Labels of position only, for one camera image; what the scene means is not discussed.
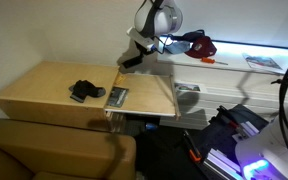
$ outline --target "armrest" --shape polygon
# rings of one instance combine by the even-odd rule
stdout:
[[[135,179],[131,136],[0,119],[0,148],[35,173]]]

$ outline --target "wooden table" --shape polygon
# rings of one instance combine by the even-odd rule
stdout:
[[[118,66],[43,61],[0,92],[0,108],[11,119],[102,131],[114,129],[114,112],[175,116],[169,77],[125,74],[117,85],[118,75]],[[106,94],[79,103],[68,89],[78,80],[104,87]],[[113,86],[129,89],[121,108],[107,105]]]

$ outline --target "white wall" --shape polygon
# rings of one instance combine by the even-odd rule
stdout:
[[[0,90],[42,60],[116,65],[138,55],[126,35],[142,0],[0,0]],[[256,75],[158,64],[156,54],[123,72],[170,74],[178,79],[270,92]],[[0,117],[6,117],[0,111]]]

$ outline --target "machine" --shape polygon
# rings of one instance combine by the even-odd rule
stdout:
[[[146,51],[152,52],[156,50],[154,37],[176,32],[182,18],[173,0],[145,0],[135,15],[135,27],[127,34]],[[288,107],[284,110],[288,70],[283,80],[277,82],[281,84],[279,116],[258,135],[236,146],[236,157],[245,179],[288,179]]]

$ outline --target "couch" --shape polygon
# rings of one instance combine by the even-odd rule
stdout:
[[[0,119],[0,179],[134,180],[131,136]]]

